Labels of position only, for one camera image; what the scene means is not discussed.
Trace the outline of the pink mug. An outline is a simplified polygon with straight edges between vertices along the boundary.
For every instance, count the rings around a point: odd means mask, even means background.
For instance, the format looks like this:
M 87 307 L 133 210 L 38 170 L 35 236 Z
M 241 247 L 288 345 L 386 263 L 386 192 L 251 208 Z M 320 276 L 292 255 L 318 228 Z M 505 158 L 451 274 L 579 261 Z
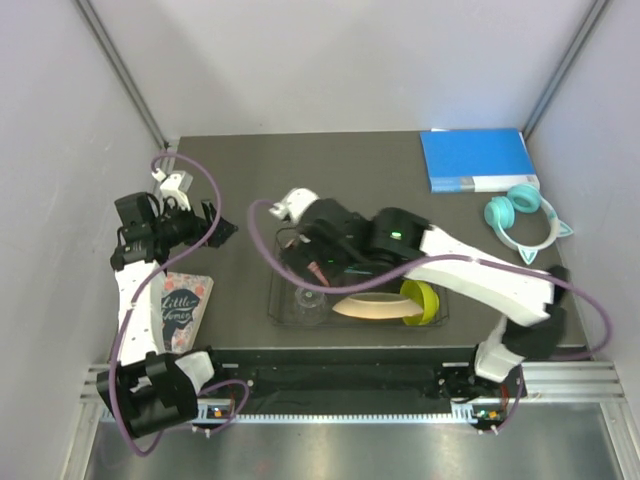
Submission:
M 322 286 L 329 285 L 309 243 L 299 239 L 288 241 L 281 251 L 281 260 L 289 271 L 304 281 Z

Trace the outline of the clear glass cup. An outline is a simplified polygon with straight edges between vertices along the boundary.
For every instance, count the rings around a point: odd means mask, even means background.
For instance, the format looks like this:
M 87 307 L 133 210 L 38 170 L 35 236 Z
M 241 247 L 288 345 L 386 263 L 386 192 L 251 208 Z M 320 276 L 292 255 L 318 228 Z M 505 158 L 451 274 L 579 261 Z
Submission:
M 298 287 L 291 306 L 292 320 L 298 325 L 313 326 L 328 317 L 329 303 L 324 293 Z

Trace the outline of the beige floral plate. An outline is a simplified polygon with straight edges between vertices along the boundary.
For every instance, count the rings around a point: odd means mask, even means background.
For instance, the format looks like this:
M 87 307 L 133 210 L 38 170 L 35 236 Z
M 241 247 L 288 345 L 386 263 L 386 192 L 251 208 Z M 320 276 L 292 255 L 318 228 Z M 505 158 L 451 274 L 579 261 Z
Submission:
M 338 301 L 332 310 L 340 315 L 384 320 L 421 314 L 422 308 L 399 293 L 361 292 Z

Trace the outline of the black wire dish rack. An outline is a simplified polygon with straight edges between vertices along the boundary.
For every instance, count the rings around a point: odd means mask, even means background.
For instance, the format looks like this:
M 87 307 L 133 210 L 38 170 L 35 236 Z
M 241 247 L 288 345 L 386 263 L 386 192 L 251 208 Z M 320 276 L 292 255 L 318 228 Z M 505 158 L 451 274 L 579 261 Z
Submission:
M 356 262 L 325 248 L 320 250 L 320 272 L 329 286 L 353 286 L 391 270 L 386 260 Z M 448 297 L 443 287 L 394 278 L 367 291 L 344 295 L 300 288 L 273 272 L 268 315 L 286 327 L 360 327 L 376 322 L 383 327 L 437 326 L 448 319 Z

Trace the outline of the lime green bowl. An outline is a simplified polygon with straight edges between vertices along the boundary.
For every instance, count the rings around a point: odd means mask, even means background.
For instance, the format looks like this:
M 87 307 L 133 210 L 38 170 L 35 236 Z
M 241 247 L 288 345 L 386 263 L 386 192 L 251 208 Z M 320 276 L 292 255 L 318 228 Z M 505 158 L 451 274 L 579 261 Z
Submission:
M 440 299 L 428 283 L 406 279 L 401 286 L 400 294 L 422 308 L 421 314 L 403 317 L 405 325 L 425 326 L 434 322 L 440 308 Z

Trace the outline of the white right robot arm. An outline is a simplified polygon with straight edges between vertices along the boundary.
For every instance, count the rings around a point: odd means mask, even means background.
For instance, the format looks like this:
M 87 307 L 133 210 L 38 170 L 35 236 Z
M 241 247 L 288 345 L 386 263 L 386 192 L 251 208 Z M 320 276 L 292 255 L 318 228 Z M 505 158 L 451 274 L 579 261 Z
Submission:
M 518 267 L 407 210 L 386 207 L 367 218 L 303 188 L 290 191 L 269 212 L 295 231 L 273 264 L 300 286 L 355 295 L 403 278 L 444 287 L 499 312 L 466 372 L 478 395 L 492 394 L 524 361 L 551 358 L 564 336 L 563 267 Z

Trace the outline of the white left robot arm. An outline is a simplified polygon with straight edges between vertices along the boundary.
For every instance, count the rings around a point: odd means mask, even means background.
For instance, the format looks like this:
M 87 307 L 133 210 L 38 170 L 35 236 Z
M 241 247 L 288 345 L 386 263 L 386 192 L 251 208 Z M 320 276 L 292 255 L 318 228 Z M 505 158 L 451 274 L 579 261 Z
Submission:
M 159 433 L 192 420 L 197 397 L 216 396 L 227 374 L 207 350 L 173 353 L 163 336 L 162 296 L 171 250 L 184 245 L 218 248 L 236 231 L 213 203 L 202 212 L 179 208 L 146 192 L 115 202 L 121 221 L 110 258 L 119 290 L 119 326 L 109 369 L 97 377 L 97 392 L 126 439 Z

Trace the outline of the Little Women book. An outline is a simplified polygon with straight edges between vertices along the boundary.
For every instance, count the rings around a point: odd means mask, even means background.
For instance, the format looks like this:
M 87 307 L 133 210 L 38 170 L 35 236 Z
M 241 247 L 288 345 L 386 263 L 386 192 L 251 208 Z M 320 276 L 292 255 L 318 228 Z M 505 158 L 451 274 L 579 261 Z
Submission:
M 193 348 L 213 286 L 209 276 L 167 274 L 161 302 L 167 352 L 182 354 Z

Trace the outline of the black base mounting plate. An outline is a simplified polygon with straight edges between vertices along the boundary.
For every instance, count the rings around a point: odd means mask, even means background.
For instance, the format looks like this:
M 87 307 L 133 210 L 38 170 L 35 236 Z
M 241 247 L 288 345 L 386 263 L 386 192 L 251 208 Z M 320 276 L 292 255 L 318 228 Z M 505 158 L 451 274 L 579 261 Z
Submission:
M 213 349 L 216 381 L 250 390 L 243 411 L 260 415 L 447 413 L 453 400 L 501 405 L 518 374 L 491 384 L 471 373 L 464 348 Z

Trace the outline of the blue clip file folder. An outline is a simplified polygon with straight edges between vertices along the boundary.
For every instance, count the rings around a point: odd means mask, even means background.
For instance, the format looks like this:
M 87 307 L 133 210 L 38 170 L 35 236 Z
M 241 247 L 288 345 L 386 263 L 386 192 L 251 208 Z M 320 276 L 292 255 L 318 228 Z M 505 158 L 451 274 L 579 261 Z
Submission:
M 515 128 L 432 129 L 419 134 L 433 193 L 505 192 L 540 186 L 522 133 Z

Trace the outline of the teal cat-ear headphones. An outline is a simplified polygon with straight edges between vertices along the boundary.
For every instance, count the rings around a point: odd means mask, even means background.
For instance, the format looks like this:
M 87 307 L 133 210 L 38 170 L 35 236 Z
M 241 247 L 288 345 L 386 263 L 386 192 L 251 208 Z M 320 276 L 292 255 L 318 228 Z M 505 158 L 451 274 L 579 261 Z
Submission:
M 516 214 L 535 214 L 542 211 L 549 225 L 549 234 L 537 245 L 524 245 L 509 236 Z M 493 197 L 484 208 L 484 220 L 497 238 L 508 248 L 517 251 L 526 265 L 531 265 L 541 250 L 552 246 L 558 239 L 574 234 L 573 229 L 562 221 L 554 207 L 542 197 L 538 188 L 531 184 L 513 186 L 504 196 Z

